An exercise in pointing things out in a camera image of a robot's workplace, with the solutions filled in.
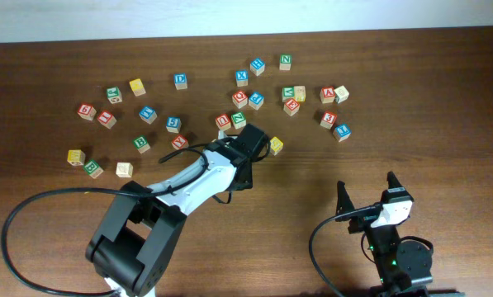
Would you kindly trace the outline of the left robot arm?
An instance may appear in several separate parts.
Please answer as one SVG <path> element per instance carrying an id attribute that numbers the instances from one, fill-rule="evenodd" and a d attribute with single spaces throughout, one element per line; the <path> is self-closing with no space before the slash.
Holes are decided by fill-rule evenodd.
<path id="1" fill-rule="evenodd" d="M 221 134 L 198 159 L 168 180 L 143 187 L 130 181 L 112 201 L 85 257 L 113 296 L 149 296 L 164 274 L 187 217 L 221 192 L 253 186 L 253 163 L 269 152 L 269 137 L 248 124 Z"/>

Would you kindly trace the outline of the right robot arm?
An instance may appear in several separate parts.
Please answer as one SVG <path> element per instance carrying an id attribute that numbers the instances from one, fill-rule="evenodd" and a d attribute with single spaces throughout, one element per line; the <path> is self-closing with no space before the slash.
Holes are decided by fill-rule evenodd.
<path id="1" fill-rule="evenodd" d="M 381 199 L 369 206 L 355 208 L 345 183 L 337 183 L 336 221 L 347 221 L 348 232 L 361 233 L 367 240 L 381 284 L 371 288 L 373 296 L 463 296 L 456 290 L 430 291 L 434 246 L 416 236 L 401 237 L 397 227 L 409 217 L 412 195 L 393 172 L 387 173 L 388 187 Z"/>

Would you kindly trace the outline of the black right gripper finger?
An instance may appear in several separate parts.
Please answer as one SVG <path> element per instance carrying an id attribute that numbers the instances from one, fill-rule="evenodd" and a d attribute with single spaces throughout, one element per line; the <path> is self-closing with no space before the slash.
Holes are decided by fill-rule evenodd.
<path id="1" fill-rule="evenodd" d="M 348 195 L 343 181 L 337 182 L 337 205 L 336 205 L 336 221 L 347 220 L 346 214 L 354 211 L 353 203 Z"/>
<path id="2" fill-rule="evenodd" d="M 401 183 L 398 181 L 398 179 L 396 178 L 396 175 L 394 174 L 394 172 L 388 172 L 387 176 L 386 176 L 386 180 L 388 183 L 388 189 L 389 190 L 403 187 L 401 185 Z"/>

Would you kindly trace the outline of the yellow S block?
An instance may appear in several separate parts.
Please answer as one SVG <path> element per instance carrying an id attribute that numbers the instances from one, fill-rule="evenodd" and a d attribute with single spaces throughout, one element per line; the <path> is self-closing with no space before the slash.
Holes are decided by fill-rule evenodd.
<path id="1" fill-rule="evenodd" d="M 270 154 L 276 156 L 281 152 L 284 143 L 276 136 L 270 139 Z"/>

